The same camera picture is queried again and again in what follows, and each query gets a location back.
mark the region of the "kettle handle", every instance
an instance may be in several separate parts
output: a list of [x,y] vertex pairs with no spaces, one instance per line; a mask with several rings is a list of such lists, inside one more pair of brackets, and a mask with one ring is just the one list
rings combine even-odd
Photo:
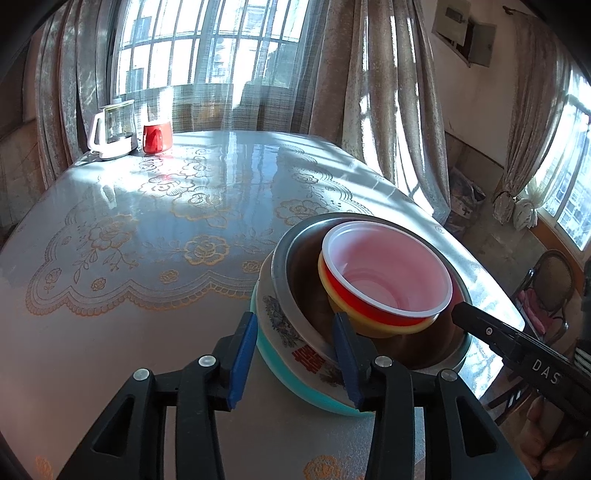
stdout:
[[92,121],[92,127],[90,129],[90,134],[88,135],[88,148],[95,152],[103,151],[103,146],[105,145],[104,140],[99,136],[99,142],[95,143],[96,138],[96,130],[99,125],[99,121],[102,121],[102,131],[105,130],[105,111],[99,112],[95,115],[94,120]]

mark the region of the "blue gripper pad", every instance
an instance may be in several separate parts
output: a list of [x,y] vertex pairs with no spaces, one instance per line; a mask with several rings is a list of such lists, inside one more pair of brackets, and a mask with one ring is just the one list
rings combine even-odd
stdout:
[[356,341],[356,333],[349,322],[349,317],[344,312],[337,313],[333,320],[333,342],[336,358],[343,374],[347,395],[355,408],[359,409],[363,395],[359,386],[358,359],[352,345],[354,341]]
[[244,393],[248,370],[251,367],[252,355],[255,351],[257,334],[258,321],[256,315],[252,312],[245,312],[234,334],[234,337],[242,335],[242,342],[238,347],[238,353],[230,370],[228,393],[228,406],[230,409],[236,407]]

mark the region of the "human hand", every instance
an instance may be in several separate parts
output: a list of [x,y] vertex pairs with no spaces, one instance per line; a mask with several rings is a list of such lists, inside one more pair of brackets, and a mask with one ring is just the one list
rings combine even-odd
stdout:
[[517,456],[523,462],[532,477],[540,473],[540,470],[562,470],[573,459],[582,439],[573,439],[549,450],[541,459],[540,456],[546,449],[548,441],[540,429],[538,422],[544,411],[544,398],[536,398],[529,411],[527,420],[517,436]]

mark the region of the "red plastic bowl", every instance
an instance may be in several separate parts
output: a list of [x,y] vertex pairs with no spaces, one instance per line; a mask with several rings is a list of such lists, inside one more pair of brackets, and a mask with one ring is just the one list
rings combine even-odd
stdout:
[[452,279],[437,255],[388,225],[341,223],[324,237],[322,254],[345,289],[406,322],[432,317],[452,299]]
[[364,302],[363,300],[357,298],[353,295],[349,290],[347,290],[344,286],[342,286],[335,276],[330,272],[330,270],[326,267],[326,262],[322,257],[322,253],[320,253],[321,259],[319,262],[319,268],[322,269],[322,273],[324,274],[326,280],[329,282],[330,286],[334,289],[335,293],[347,304],[353,307],[354,310],[359,312],[360,314],[364,315],[368,319],[375,320],[376,322],[384,323],[386,325],[394,325],[394,326],[409,326],[409,325],[417,325],[427,318],[409,318],[409,317],[401,317],[399,315],[394,315],[393,313],[388,313],[383,310],[377,309],[373,305]]

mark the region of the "wooden chair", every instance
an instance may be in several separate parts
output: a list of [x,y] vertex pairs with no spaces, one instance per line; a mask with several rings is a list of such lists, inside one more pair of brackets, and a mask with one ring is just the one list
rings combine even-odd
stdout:
[[[568,330],[564,308],[574,293],[573,269],[559,250],[545,252],[511,295],[525,320],[524,333],[548,346],[556,343]],[[517,378],[508,375],[509,381]],[[524,380],[518,381],[499,397],[488,402],[496,408],[505,403],[505,410],[496,418],[497,425],[517,409],[533,392]]]

